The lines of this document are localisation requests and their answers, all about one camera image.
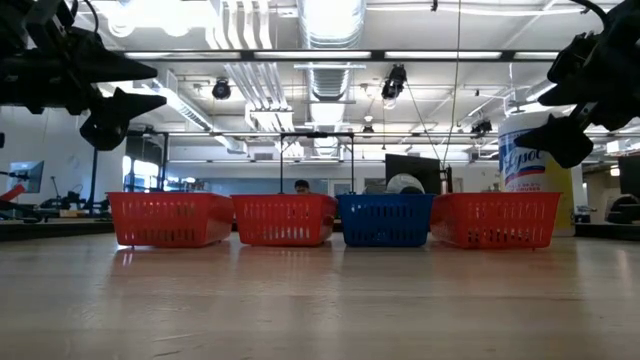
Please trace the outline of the red background object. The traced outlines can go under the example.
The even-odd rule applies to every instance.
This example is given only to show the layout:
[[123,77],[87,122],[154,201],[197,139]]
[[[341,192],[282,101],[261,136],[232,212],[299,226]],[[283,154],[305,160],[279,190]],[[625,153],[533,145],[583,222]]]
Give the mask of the red background object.
[[10,202],[26,191],[23,185],[17,184],[8,192],[0,195],[0,200]]

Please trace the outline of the silver spiral ventilation duct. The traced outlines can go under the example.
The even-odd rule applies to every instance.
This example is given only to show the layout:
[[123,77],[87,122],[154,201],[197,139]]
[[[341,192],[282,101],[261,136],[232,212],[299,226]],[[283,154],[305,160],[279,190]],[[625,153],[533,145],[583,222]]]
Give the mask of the silver spiral ventilation duct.
[[[354,50],[364,30],[366,0],[297,0],[303,47]],[[320,132],[337,132],[343,123],[351,85],[348,63],[313,63],[306,71],[309,115]]]

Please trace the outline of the red plastic basket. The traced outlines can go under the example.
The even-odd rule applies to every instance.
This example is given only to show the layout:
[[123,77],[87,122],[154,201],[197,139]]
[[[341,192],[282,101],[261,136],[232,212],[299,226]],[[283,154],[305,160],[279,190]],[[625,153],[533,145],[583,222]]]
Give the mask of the red plastic basket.
[[232,195],[231,199],[245,245],[315,247],[333,233],[338,202],[328,195]]
[[433,201],[430,232],[463,249],[546,248],[559,199],[556,192],[439,195]]
[[121,246],[200,248],[232,230],[232,200],[213,193],[110,192],[108,200]]

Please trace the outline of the Lysol wipes canister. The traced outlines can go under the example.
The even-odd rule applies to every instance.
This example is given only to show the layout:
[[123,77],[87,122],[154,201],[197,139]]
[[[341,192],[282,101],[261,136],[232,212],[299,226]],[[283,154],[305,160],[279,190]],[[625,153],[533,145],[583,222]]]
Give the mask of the Lysol wipes canister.
[[547,152],[519,147],[515,139],[547,123],[549,112],[519,113],[498,130],[501,189],[506,192],[558,192],[554,236],[575,234],[572,174]]

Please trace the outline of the small grey monitor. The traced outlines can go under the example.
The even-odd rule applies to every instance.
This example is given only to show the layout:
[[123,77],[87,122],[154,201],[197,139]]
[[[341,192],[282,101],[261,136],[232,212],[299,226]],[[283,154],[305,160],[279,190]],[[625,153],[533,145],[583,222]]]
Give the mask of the small grey monitor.
[[22,185],[26,193],[39,193],[44,171],[43,161],[11,162],[9,172],[14,177],[9,178],[11,188]]

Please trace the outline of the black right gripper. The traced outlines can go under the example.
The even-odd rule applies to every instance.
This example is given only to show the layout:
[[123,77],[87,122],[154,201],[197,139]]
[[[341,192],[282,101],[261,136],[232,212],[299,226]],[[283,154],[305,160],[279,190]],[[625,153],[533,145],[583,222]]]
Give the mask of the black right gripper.
[[[537,101],[544,106],[592,103],[588,120],[609,131],[640,116],[640,36],[581,33],[559,52],[547,73],[554,86]],[[593,150],[586,120],[550,114],[515,139],[519,147],[546,152],[562,168],[579,165]]]

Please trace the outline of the blue plastic basket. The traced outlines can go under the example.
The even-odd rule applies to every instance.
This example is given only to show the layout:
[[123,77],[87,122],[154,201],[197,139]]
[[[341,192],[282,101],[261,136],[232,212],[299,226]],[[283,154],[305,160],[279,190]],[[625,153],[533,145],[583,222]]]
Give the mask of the blue plastic basket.
[[344,241],[351,247],[421,247],[430,232],[433,194],[339,195]]

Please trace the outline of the white dome object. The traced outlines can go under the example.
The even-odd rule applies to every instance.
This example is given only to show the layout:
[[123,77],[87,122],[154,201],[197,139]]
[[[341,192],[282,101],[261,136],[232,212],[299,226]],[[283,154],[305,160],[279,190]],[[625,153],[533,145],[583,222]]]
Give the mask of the white dome object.
[[391,194],[425,194],[421,182],[407,173],[394,175],[386,185],[386,192]]

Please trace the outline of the black chair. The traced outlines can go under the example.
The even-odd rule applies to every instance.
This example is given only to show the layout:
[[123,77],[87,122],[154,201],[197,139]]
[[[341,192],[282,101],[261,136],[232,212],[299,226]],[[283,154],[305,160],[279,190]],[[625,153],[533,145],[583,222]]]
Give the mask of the black chair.
[[613,201],[606,220],[615,224],[640,222],[640,198],[626,195]]

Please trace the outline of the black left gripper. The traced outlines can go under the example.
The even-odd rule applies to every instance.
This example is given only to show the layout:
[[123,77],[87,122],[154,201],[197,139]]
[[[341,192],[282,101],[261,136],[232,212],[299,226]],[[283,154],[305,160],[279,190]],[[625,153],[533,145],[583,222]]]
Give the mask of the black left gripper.
[[80,135],[96,150],[118,147],[132,119],[164,106],[167,99],[120,88],[100,98],[91,83],[157,75],[155,68],[108,50],[93,31],[56,24],[19,31],[0,24],[0,105],[22,106],[33,114],[46,108],[64,108],[72,115],[88,111]]

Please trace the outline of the black ceiling light rail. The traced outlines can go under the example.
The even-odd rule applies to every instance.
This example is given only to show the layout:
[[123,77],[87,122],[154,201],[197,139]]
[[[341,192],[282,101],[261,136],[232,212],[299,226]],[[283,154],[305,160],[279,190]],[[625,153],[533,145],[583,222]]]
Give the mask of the black ceiling light rail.
[[119,51],[150,62],[552,62],[549,50],[164,50]]

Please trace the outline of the black monitor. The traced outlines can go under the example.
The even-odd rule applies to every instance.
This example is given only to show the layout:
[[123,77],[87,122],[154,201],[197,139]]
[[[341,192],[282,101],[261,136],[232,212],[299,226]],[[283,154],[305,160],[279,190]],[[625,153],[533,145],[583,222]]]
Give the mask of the black monitor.
[[385,180],[399,173],[416,177],[424,187],[426,194],[439,195],[442,190],[440,162],[436,159],[406,155],[385,155]]
[[640,155],[619,157],[618,168],[621,193],[640,198]]

